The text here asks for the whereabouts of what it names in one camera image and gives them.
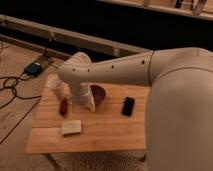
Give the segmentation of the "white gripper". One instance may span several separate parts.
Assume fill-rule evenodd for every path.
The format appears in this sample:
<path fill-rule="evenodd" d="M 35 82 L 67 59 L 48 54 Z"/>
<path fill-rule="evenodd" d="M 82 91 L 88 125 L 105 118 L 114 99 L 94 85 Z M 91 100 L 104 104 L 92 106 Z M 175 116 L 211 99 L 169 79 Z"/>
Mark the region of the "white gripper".
<path fill-rule="evenodd" d="M 74 103 L 85 104 L 92 112 L 95 111 L 92 91 L 88 83 L 70 84 L 70 97 Z"/>

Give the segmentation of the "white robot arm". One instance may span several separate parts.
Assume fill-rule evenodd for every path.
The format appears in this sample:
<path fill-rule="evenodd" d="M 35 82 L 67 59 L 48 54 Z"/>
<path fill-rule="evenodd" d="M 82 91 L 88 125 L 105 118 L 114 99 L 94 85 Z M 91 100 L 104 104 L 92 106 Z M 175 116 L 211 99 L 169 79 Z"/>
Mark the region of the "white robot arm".
<path fill-rule="evenodd" d="M 97 63 L 78 52 L 58 76 L 80 103 L 90 99 L 91 83 L 148 86 L 148 171 L 213 171 L 213 52 L 177 48 Z"/>

